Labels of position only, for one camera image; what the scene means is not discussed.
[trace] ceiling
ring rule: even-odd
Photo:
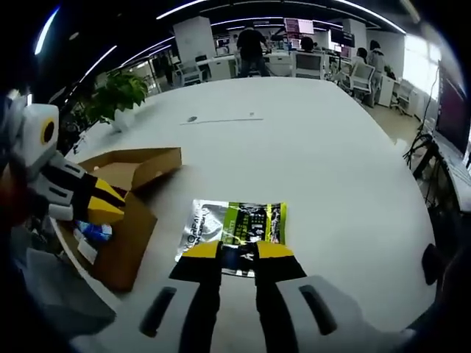
[[[7,66],[9,85],[27,83],[32,87],[35,101],[48,101],[61,88],[81,79],[85,72],[110,48],[117,46],[85,79],[93,80],[100,72],[122,64],[138,52],[170,36],[174,24],[196,15],[209,17],[211,23],[237,18],[282,16],[316,19],[341,23],[343,18],[362,21],[367,27],[396,32],[394,28],[364,11],[334,0],[299,1],[247,1],[208,0],[188,7],[161,20],[156,17],[190,0],[101,0],[67,1],[60,5],[51,28],[47,33],[43,49],[34,56],[35,42],[44,23],[57,8],[55,1],[36,1],[40,4],[23,14],[21,28],[15,28],[15,35],[7,45],[18,54],[10,58]],[[413,24],[407,12],[395,0],[355,0],[384,17],[387,17],[406,31]],[[11,9],[20,11],[21,5]],[[213,31],[227,31],[228,25],[215,26]]]

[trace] keyboard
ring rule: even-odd
[[[471,176],[464,165],[454,165],[452,163],[448,163],[448,168],[453,175],[456,175],[459,179],[463,180],[466,182],[466,184],[471,186]]]

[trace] man in black shirt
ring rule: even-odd
[[[237,49],[241,53],[242,67],[239,77],[248,77],[250,68],[255,65],[262,76],[270,76],[263,60],[261,43],[266,45],[265,37],[248,26],[238,36]]]

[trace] floor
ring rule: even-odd
[[[381,126],[393,143],[402,140],[406,142],[407,146],[412,144],[417,134],[417,128],[420,125],[420,122],[415,117],[401,115],[396,110],[380,105],[376,105],[374,108],[364,106],[364,109]]]

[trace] window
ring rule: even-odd
[[[432,99],[435,100],[439,96],[440,84],[439,77],[436,75],[438,75],[440,58],[441,54],[437,46],[421,37],[406,35],[403,78],[427,94],[432,92]]]

